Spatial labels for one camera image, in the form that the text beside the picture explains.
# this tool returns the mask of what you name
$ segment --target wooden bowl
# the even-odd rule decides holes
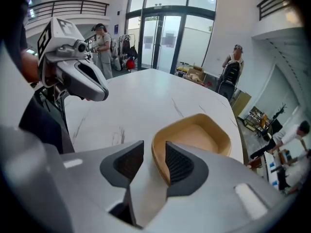
[[[152,155],[168,185],[170,185],[170,173],[165,163],[165,143],[167,141],[225,156],[229,156],[231,152],[229,136],[205,114],[196,114],[172,123],[158,131],[152,140]]]

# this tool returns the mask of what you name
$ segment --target cap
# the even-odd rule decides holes
[[[243,48],[242,48],[241,45],[235,45],[235,46],[234,46],[234,50],[235,50],[235,49],[241,49],[241,51],[243,52]]]
[[[95,31],[96,29],[98,29],[98,28],[105,28],[105,25],[103,25],[102,23],[98,23],[98,24],[96,24],[93,28],[92,28],[92,31]]]

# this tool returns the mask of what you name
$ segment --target man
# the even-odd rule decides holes
[[[294,139],[300,140],[304,150],[308,151],[302,138],[306,136],[309,131],[310,125],[307,121],[303,121],[300,125],[295,124],[287,130],[282,129],[273,135],[268,145],[251,154],[250,157],[251,159],[255,159],[256,157],[263,155],[265,151],[269,151],[271,154],[273,154],[275,150],[279,149],[285,144],[290,143]]]
[[[28,1],[24,0],[15,19],[14,27],[4,37],[4,43],[16,67],[29,83],[38,82],[38,59],[28,53],[23,20],[27,13]],[[48,77],[55,75],[50,67]],[[70,137],[42,107],[32,99],[20,121],[20,128],[36,135],[43,143],[54,145],[59,153],[74,152]]]
[[[287,193],[299,190],[305,182],[310,169],[311,151],[304,151],[298,157],[290,160],[283,169],[277,172],[279,190],[290,187]]]

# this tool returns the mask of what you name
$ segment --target marble table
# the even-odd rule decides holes
[[[165,204],[167,185],[151,153],[161,128],[197,113],[210,116],[230,137],[230,157],[243,163],[242,144],[230,104],[223,96],[180,77],[148,69],[107,81],[106,101],[69,96],[65,112],[76,152],[144,141],[144,162],[131,183],[137,223],[146,226]]]

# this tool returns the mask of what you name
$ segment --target backpack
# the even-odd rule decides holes
[[[225,81],[230,81],[234,85],[237,83],[240,73],[240,63],[233,62],[227,65],[223,75]]]
[[[117,47],[117,41],[114,38],[111,38],[111,41],[110,41],[110,51],[111,51],[111,57],[117,58],[118,47]]]

